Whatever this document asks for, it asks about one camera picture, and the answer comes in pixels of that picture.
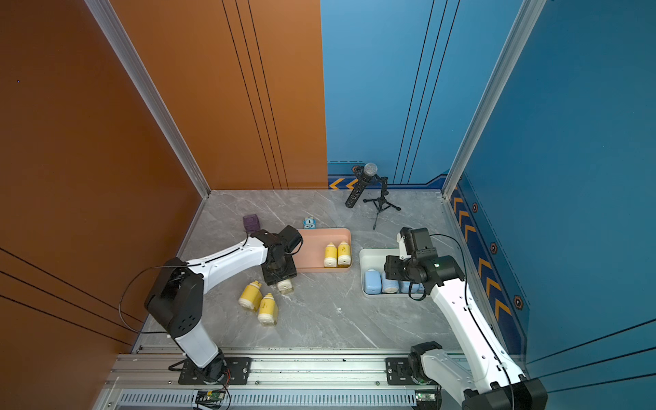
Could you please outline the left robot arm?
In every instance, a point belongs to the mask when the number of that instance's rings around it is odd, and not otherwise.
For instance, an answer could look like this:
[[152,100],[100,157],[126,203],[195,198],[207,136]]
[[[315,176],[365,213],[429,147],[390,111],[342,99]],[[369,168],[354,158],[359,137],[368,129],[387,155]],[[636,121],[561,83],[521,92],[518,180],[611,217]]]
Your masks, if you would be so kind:
[[184,363],[200,382],[223,384],[228,372],[225,355],[202,323],[205,294],[255,267],[261,268],[266,285],[285,283],[297,276],[293,256],[300,247],[302,234],[287,225],[279,233],[249,233],[244,242],[210,256],[174,258],[159,267],[145,308],[186,355]]

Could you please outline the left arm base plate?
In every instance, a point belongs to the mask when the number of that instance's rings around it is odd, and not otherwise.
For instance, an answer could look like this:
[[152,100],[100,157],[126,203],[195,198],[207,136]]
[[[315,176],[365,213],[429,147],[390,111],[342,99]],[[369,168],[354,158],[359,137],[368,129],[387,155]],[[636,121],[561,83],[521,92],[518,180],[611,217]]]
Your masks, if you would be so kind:
[[230,386],[246,385],[251,368],[249,357],[218,358],[205,368],[198,367],[190,359],[185,359],[179,374],[180,385]]

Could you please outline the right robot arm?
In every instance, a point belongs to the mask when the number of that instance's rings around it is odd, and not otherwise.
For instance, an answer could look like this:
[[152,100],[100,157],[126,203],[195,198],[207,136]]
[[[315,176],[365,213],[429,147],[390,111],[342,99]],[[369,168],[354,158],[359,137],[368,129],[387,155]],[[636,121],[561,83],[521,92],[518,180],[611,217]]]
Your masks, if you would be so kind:
[[413,346],[408,360],[416,379],[441,386],[464,409],[544,409],[548,392],[530,379],[499,342],[469,288],[465,265],[439,256],[425,228],[400,230],[398,256],[387,256],[390,280],[423,285],[447,319],[469,365],[464,369],[436,343]]

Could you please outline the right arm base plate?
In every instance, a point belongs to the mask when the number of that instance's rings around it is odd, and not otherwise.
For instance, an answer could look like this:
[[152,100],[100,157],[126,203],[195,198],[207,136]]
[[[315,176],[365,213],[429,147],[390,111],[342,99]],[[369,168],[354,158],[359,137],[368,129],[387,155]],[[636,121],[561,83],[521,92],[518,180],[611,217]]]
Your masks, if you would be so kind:
[[419,386],[413,377],[408,357],[388,357],[384,360],[387,384],[393,386]]

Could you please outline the pink plastic tray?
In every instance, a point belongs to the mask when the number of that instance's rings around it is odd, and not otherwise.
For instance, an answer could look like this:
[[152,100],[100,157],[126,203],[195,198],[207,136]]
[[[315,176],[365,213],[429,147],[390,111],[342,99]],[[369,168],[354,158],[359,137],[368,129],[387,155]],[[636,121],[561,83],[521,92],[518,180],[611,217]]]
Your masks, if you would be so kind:
[[299,229],[303,238],[300,251],[293,256],[298,273],[347,273],[351,265],[326,268],[325,249],[329,243],[351,245],[351,232],[347,228]]

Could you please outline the blue sharpener with red cap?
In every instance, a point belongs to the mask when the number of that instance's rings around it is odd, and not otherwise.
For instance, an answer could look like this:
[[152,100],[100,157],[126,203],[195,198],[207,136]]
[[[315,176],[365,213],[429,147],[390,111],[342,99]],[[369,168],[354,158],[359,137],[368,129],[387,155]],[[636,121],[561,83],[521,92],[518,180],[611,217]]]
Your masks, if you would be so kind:
[[400,290],[400,283],[398,280],[381,278],[381,292],[383,294],[396,294]]

